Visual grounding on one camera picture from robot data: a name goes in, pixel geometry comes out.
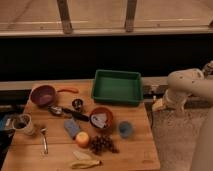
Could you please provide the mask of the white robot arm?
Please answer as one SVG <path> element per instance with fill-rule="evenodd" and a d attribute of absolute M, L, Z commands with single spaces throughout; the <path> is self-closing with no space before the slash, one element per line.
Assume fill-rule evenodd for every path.
<path fill-rule="evenodd" d="M 167 77 L 168 88 L 162 98 L 152 105 L 152 111 L 166 108 L 184 110 L 190 95 L 204 98 L 212 104 L 199 131 L 190 171 L 213 171 L 213 60 L 202 69 L 192 68 L 171 72 Z"/>

